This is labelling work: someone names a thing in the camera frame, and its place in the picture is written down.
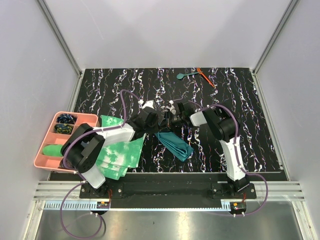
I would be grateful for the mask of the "teal satin napkin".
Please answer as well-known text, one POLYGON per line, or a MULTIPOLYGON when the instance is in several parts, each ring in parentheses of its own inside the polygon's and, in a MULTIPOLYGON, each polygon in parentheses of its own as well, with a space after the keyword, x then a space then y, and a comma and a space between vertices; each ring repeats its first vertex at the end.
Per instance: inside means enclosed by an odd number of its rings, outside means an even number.
POLYGON ((194 149, 173 132, 157 132, 157 139, 181 162, 185 162, 194 149))

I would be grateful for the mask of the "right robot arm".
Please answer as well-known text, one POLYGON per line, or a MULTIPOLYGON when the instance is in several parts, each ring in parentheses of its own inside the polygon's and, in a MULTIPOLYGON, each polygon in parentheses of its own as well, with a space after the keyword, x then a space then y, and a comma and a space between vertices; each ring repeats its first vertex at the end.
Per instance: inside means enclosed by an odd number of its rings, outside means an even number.
POLYGON ((166 107, 160 126, 173 130, 178 127, 199 127, 208 125, 212 135, 220 142, 226 162, 227 192, 232 198, 239 198, 249 185, 240 149, 240 123, 231 111, 223 105, 208 106, 195 110, 189 102, 178 102, 177 109, 171 101, 166 107))

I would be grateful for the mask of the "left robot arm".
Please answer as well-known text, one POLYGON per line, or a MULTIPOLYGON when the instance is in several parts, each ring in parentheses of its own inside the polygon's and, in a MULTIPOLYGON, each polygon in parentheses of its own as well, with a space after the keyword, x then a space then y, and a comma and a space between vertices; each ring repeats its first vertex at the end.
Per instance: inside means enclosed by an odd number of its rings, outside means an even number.
POLYGON ((151 106, 143 106, 140 112, 126 123, 110 127, 91 127, 81 124, 62 146, 60 153, 64 162, 69 162, 84 181, 91 185, 90 192, 97 198, 108 193, 106 177, 96 166, 103 147, 131 142, 145 134, 159 131, 158 114, 151 106))

